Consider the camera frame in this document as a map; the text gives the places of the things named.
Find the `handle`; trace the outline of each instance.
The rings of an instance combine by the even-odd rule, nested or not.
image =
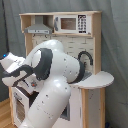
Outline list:
[[[54,19],[54,28],[55,28],[56,31],[58,31],[57,21],[58,21],[58,17],[56,17],[56,18]]]
[[[14,92],[14,97],[17,99],[17,100],[22,100],[22,98],[20,96],[18,96],[18,94],[16,92]]]

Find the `cabinet door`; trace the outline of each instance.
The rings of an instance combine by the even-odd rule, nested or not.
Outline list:
[[[71,87],[69,106],[70,120],[58,118],[52,128],[83,128],[81,112],[81,89]]]

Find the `cabinet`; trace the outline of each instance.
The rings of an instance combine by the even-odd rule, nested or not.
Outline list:
[[[86,32],[80,28],[80,16],[88,17]],[[69,109],[65,110],[67,116],[62,115],[53,128],[104,128],[105,127],[105,88],[113,81],[113,77],[101,72],[101,12],[56,12],[56,13],[27,13],[20,14],[21,30],[25,35],[26,54],[36,45],[50,39],[63,43],[65,53],[78,57],[81,51],[89,52],[93,57],[93,66],[87,56],[81,61],[86,64],[86,71],[91,72],[87,81],[70,85],[72,95],[69,100]]]

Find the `microwave door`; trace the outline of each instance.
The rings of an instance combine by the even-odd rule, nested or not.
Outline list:
[[[75,15],[64,15],[55,17],[58,21],[56,22],[56,33],[78,33],[78,18]]]

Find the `shelf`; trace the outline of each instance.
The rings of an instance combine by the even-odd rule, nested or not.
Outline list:
[[[101,11],[81,11],[81,12],[47,12],[47,13],[24,13],[19,14],[22,15],[76,15],[76,14],[95,14],[95,13],[101,13]]]
[[[110,73],[100,71],[96,75],[91,75],[84,81],[80,81],[76,84],[71,84],[71,86],[84,89],[97,89],[109,86],[113,83],[113,81],[114,77]]]
[[[52,33],[53,35],[68,35],[68,36],[84,36],[84,37],[92,37],[92,35],[88,35],[88,34],[78,34],[78,33]]]

